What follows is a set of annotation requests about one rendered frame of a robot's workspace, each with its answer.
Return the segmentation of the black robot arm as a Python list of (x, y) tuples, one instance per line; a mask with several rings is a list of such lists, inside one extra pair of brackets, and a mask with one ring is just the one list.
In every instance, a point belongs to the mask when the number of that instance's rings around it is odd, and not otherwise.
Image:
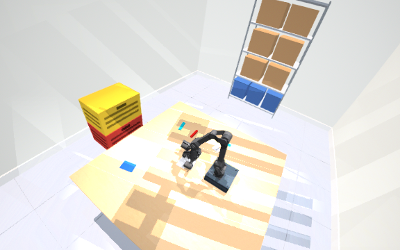
[[(217, 137), (217, 135), (222, 135), (221, 138)], [(224, 131), (224, 130), (212, 130), (211, 132), (205, 134), (202, 137), (195, 138), (191, 143), (187, 141), (183, 141), (181, 144), (181, 148), (185, 149), (185, 151), (182, 154), (183, 158), (190, 159), (190, 155), (196, 156), (198, 153), (200, 153), (201, 148), (200, 146), (211, 140), (214, 139), (216, 142), (221, 144), (220, 152), (219, 152), (219, 157), (214, 162), (214, 176), (217, 177), (219, 180), (222, 179), (222, 177), (225, 175), (225, 171), (227, 168), (227, 164), (225, 163), (225, 156), (226, 156), (226, 151), (228, 148), (228, 144), (230, 143), (231, 139), (233, 138), (233, 134), (229, 131)], [(190, 151), (189, 151), (190, 150)]]

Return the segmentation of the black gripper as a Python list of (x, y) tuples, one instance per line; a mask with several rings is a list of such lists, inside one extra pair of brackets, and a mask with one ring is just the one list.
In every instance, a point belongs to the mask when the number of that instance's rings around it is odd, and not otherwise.
[(199, 156), (201, 155), (201, 151), (196, 156), (193, 156), (190, 153), (189, 153), (189, 155), (190, 155), (190, 162), (186, 161), (183, 166), (188, 169), (192, 169), (192, 167), (193, 167), (192, 163), (199, 158)]

